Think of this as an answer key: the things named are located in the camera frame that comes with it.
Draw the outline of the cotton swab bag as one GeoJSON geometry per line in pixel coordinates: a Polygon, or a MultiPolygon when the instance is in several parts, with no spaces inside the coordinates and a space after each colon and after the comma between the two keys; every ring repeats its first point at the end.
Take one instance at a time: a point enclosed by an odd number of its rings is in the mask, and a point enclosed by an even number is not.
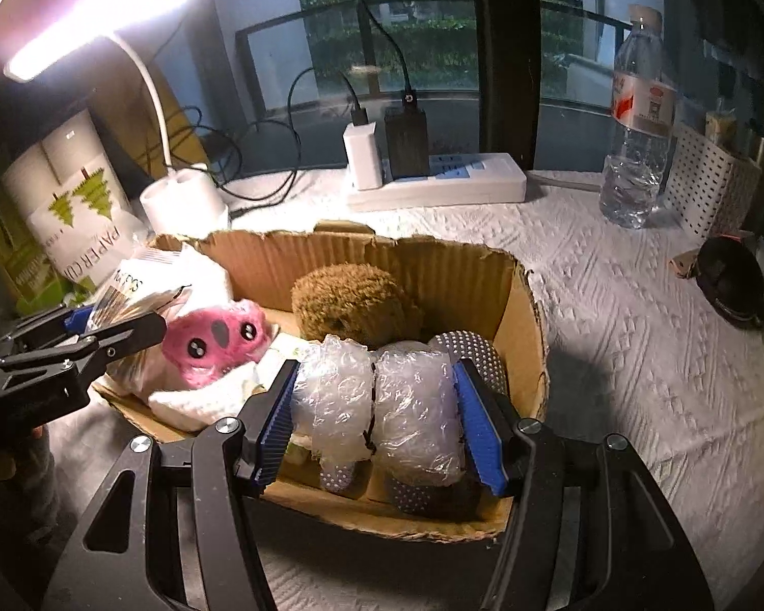
{"type": "Polygon", "coordinates": [[[96,295],[87,331],[97,331],[143,313],[167,317],[181,308],[190,295],[180,254],[176,251],[141,249],[124,259],[96,295]]]}

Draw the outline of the pink plush toy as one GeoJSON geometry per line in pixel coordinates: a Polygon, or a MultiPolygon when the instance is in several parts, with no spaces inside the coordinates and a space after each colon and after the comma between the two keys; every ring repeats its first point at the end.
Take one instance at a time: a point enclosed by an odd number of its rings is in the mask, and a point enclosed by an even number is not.
{"type": "Polygon", "coordinates": [[[257,363],[269,350],[274,327],[254,301],[196,309],[167,325],[164,357],[192,389],[200,389],[234,368],[257,363]]]}

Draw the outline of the white waffle towel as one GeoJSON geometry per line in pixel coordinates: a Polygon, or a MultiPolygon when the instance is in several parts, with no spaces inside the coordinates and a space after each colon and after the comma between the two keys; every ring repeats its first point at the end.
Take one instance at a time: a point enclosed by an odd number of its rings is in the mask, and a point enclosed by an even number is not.
{"type": "Polygon", "coordinates": [[[312,342],[280,332],[259,362],[234,368],[200,389],[154,392],[150,410],[171,428],[200,432],[225,416],[236,416],[252,395],[270,389],[285,360],[300,360],[312,346],[312,342]]]}

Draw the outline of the grey dotted glove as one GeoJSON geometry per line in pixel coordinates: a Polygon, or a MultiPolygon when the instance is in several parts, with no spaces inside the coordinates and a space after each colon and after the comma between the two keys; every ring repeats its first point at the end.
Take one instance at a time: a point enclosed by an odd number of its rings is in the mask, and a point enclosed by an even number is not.
{"type": "Polygon", "coordinates": [[[320,484],[345,495],[372,459],[400,512],[461,521],[475,513],[480,484],[465,463],[452,366],[467,358],[493,391],[508,391],[505,364],[469,329],[376,352],[330,335],[303,364],[295,387],[296,430],[320,462],[320,484]]]}

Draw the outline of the bubble wrap roll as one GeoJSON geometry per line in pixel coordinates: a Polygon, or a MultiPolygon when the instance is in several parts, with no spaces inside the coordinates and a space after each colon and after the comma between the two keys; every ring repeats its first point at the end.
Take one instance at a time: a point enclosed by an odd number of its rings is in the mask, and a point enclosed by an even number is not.
{"type": "Polygon", "coordinates": [[[410,486],[448,487],[465,473],[450,355],[404,341],[379,350],[328,335],[302,357],[291,443],[323,471],[370,461],[410,486]]]}

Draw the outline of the brown fuzzy plush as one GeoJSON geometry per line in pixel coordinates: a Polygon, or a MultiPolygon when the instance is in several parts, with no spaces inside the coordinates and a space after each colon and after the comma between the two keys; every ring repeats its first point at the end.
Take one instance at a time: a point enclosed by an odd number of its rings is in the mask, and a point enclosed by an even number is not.
{"type": "Polygon", "coordinates": [[[339,263],[299,277],[291,290],[292,314],[309,341],[328,335],[370,349],[421,338],[417,302],[384,269],[370,263],[339,263]]]}

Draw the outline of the paper cup package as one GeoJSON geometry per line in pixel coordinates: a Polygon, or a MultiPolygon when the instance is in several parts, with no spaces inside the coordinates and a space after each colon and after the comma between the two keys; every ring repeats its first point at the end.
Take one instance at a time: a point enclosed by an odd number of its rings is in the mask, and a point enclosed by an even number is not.
{"type": "Polygon", "coordinates": [[[13,160],[1,183],[54,268],[87,292],[146,239],[87,110],[13,160]]]}

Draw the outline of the white embossed tablecloth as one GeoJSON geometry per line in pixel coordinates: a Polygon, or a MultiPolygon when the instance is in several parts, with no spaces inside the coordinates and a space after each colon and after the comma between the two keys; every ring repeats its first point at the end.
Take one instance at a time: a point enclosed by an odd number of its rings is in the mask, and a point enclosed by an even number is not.
{"type": "MultiPolygon", "coordinates": [[[[764,609],[764,344],[669,270],[687,249],[667,221],[625,230],[593,179],[531,185],[520,204],[365,212],[388,237],[504,249],[530,273],[548,323],[548,421],[563,436],[625,434],[685,528],[716,604],[764,609]]],[[[474,609],[494,542],[378,539],[279,506],[252,512],[283,609],[474,609]]]]}

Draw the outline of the brown cardboard box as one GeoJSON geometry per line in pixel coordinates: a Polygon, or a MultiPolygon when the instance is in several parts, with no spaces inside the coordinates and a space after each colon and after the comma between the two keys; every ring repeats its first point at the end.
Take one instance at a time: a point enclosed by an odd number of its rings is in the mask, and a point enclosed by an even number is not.
{"type": "MultiPolygon", "coordinates": [[[[318,224],[312,233],[229,230],[188,244],[229,272],[234,295],[258,302],[288,334],[298,331],[291,288],[299,277],[338,263],[378,266],[421,309],[423,338],[469,329],[490,339],[504,360],[517,412],[530,418],[547,413],[543,315],[522,264],[505,251],[428,236],[386,239],[357,224],[342,230],[318,224]]],[[[504,531],[512,509],[507,499],[485,492],[472,520],[419,519],[390,503],[384,473],[372,465],[361,466],[359,484],[345,496],[318,488],[317,475],[313,462],[285,463],[263,502],[345,530],[437,543],[494,538],[504,531]]]]}

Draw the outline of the small black object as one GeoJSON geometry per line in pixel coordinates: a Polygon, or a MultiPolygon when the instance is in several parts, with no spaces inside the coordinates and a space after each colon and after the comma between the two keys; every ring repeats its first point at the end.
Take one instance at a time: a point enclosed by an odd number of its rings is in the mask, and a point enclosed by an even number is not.
{"type": "Polygon", "coordinates": [[[764,275],[741,237],[712,236],[701,247],[669,259],[679,279],[693,279],[727,323],[745,331],[764,331],[764,275]]]}

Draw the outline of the white charger adapter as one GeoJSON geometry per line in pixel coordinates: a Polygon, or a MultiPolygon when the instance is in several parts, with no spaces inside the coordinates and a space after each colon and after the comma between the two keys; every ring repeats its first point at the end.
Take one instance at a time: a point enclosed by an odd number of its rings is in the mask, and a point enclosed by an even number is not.
{"type": "Polygon", "coordinates": [[[347,168],[357,190],[375,190],[384,184],[375,131],[375,123],[349,124],[343,133],[347,168]]]}

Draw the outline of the clear water bottle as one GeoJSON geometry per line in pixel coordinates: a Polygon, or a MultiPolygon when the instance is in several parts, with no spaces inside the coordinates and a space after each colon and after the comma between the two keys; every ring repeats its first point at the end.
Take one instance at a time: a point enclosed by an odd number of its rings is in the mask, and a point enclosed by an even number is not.
{"type": "Polygon", "coordinates": [[[663,14],[629,7],[632,29],[615,54],[613,132],[603,166],[600,211],[607,221],[640,229],[654,210],[667,169],[677,89],[663,39],[663,14]]]}

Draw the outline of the white perforated organizer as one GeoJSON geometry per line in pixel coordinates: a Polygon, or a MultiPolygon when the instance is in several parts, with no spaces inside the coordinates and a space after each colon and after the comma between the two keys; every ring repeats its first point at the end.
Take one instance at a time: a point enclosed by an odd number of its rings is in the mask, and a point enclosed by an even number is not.
{"type": "Polygon", "coordinates": [[[739,230],[744,224],[760,169],[730,155],[700,132],[679,123],[664,200],[676,222],[694,240],[739,230]]]}

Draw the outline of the white power strip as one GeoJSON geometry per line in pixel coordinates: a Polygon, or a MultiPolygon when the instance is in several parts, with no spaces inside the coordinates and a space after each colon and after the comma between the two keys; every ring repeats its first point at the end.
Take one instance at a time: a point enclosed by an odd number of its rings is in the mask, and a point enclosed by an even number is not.
{"type": "Polygon", "coordinates": [[[523,203],[527,177],[508,153],[438,155],[426,177],[394,179],[385,167],[380,188],[351,189],[347,204],[356,211],[397,208],[523,203]]]}

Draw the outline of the black charger adapter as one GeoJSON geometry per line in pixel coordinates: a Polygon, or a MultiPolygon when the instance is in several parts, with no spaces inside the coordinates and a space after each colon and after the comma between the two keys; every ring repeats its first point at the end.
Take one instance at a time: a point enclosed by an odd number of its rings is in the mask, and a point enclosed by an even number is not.
{"type": "Polygon", "coordinates": [[[426,177],[430,170],[428,122],[417,93],[405,90],[400,105],[385,110],[384,123],[392,177],[426,177]]]}

